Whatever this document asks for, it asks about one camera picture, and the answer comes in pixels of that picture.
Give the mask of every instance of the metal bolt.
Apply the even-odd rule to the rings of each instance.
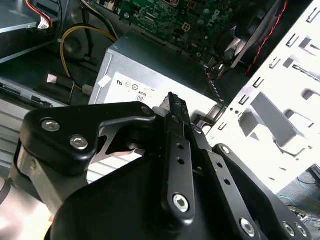
[[[88,147],[88,141],[80,135],[75,135],[70,138],[70,144],[72,147],[78,150],[84,150]]]
[[[229,154],[229,153],[230,153],[229,149],[228,149],[227,147],[225,147],[225,146],[222,147],[222,150],[223,150],[226,154]]]
[[[251,238],[253,238],[256,235],[254,227],[251,225],[251,223],[245,219],[241,218],[240,220],[241,228],[243,231]]]
[[[196,133],[202,134],[202,131],[197,126],[193,126],[193,129]]]
[[[55,120],[50,119],[50,120],[44,120],[41,123],[41,127],[48,132],[56,132],[56,131],[59,131],[60,124],[57,123]]]
[[[285,221],[283,222],[283,226],[284,226],[284,229],[288,232],[288,234],[290,234],[291,237],[294,237],[296,235],[292,227]]]
[[[296,223],[295,223],[295,226],[297,227],[298,231],[299,231],[304,237],[308,237],[308,234],[307,234],[306,230],[305,230],[302,226],[300,226],[299,223],[296,222]]]
[[[173,203],[183,213],[185,213],[189,209],[189,203],[187,199],[180,194],[176,194],[173,196]]]
[[[127,13],[127,12],[125,12],[125,13],[123,14],[123,16],[124,16],[124,18],[125,18],[125,19],[130,18],[130,14],[129,14],[129,13]]]

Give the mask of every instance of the motherboard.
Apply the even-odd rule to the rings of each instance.
[[[226,30],[236,0],[96,0],[156,38],[208,62]]]

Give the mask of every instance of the white sticker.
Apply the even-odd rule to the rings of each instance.
[[[38,29],[48,29],[49,28],[49,23],[47,22],[47,20],[45,18],[41,17],[41,22],[38,26]]]
[[[116,72],[104,103],[142,102],[152,108],[163,100],[153,88]]]
[[[104,88],[109,82],[111,81],[111,77],[108,75],[105,75],[99,82],[98,84],[100,87]]]
[[[48,77],[47,77],[47,79],[46,79],[46,82],[47,82],[47,83],[51,83],[51,84],[55,84],[55,83],[57,83],[57,79],[58,79],[57,76],[52,75],[52,74],[48,74]]]

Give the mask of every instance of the power supply label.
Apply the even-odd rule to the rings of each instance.
[[[116,72],[111,80],[111,86],[104,103],[142,102],[150,108],[159,106],[162,101],[156,94],[156,90]]]

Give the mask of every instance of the yellow wire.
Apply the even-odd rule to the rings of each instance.
[[[89,29],[89,30],[92,30],[92,31],[95,31],[95,32],[98,32],[98,33],[101,33],[103,34],[105,37],[107,37],[108,39],[110,39],[112,42],[116,42],[117,40],[111,36],[109,33],[101,30],[101,29],[98,29],[98,28],[94,28],[94,27],[90,27],[90,26],[74,26],[74,27],[71,27],[69,28],[62,36],[62,39],[61,39],[61,44],[60,44],[60,56],[61,56],[61,61],[62,61],[62,64],[63,64],[63,68],[64,68],[64,71],[66,73],[66,75],[70,78],[71,75],[70,75],[70,72],[68,70],[68,67],[67,67],[67,63],[66,63],[66,59],[65,59],[65,54],[64,54],[64,45],[65,45],[65,40],[66,38],[71,34],[73,33],[74,31],[76,30],[79,30],[79,29]]]

